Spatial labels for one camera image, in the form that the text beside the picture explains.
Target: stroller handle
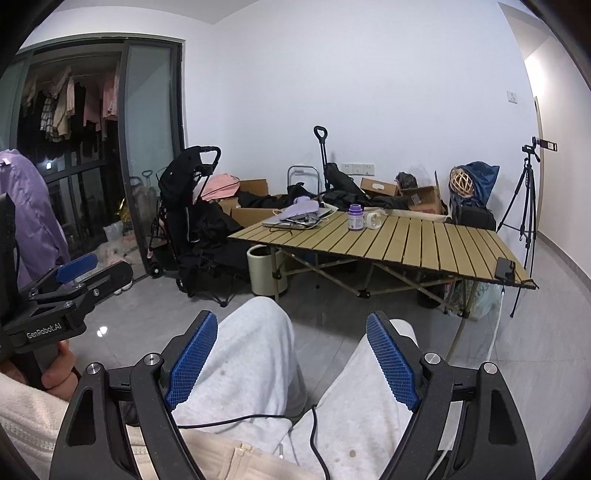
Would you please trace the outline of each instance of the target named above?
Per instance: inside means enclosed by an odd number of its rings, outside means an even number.
[[[217,163],[220,160],[220,157],[222,156],[222,149],[219,147],[197,147],[197,149],[199,150],[199,153],[208,153],[208,152],[215,152],[216,153],[216,159],[213,161],[213,169],[215,170],[215,168],[217,167]]]

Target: pink bag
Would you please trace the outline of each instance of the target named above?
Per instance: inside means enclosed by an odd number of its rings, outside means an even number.
[[[201,194],[201,198],[206,202],[209,202],[210,200],[233,197],[238,191],[239,186],[240,180],[238,180],[236,177],[228,175],[227,173],[213,175],[207,181],[207,184],[203,189],[203,193]],[[195,188],[193,191],[193,197],[199,193],[200,188],[200,186]]]

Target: stroller wheel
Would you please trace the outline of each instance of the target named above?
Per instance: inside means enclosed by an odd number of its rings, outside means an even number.
[[[187,293],[187,289],[185,288],[185,286],[183,285],[183,281],[180,278],[177,278],[177,287],[180,291],[182,291],[183,293]]]
[[[150,265],[150,275],[152,276],[152,278],[162,277],[162,275],[164,275],[164,270],[162,266],[156,262],[152,263]]]

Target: finger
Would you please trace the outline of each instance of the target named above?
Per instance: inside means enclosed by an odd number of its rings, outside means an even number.
[[[63,344],[58,344],[59,353],[51,366],[41,376],[43,387],[49,389],[61,384],[72,373],[76,357]]]
[[[78,379],[74,373],[70,372],[70,375],[68,375],[68,377],[61,384],[50,388],[47,390],[47,393],[53,395],[54,397],[61,398],[62,400],[70,401],[77,385]]]
[[[61,342],[57,342],[57,349],[63,353],[69,352],[70,351],[70,341],[69,340],[62,340]]]
[[[21,373],[21,371],[14,366],[12,362],[4,362],[0,365],[0,373],[3,373],[9,378],[16,380],[19,383],[27,384],[27,379]]]

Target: purple jacket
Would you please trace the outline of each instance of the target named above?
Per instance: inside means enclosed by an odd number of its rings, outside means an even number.
[[[49,191],[35,165],[18,150],[0,152],[0,194],[15,205],[21,252],[18,288],[70,261],[68,245],[51,208]]]

